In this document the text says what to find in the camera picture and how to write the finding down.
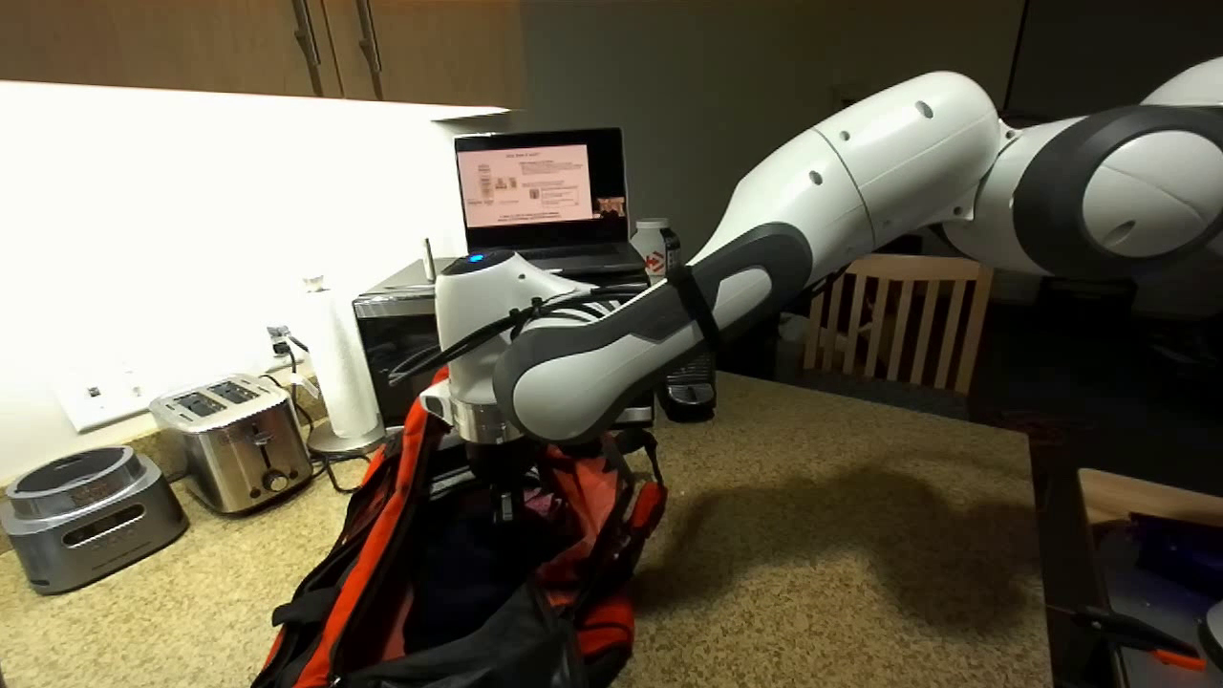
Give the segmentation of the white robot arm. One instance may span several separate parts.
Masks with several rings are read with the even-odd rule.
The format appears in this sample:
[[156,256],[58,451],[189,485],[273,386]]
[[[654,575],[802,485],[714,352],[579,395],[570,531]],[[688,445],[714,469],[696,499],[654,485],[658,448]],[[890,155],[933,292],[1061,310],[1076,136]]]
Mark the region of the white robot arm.
[[706,246],[632,299],[525,256],[435,279],[435,382],[422,404],[467,445],[588,441],[632,395],[851,261],[946,229],[972,261],[1120,279],[1223,232],[1223,59],[1147,98],[1039,125],[997,115],[979,79],[920,71],[751,167]]

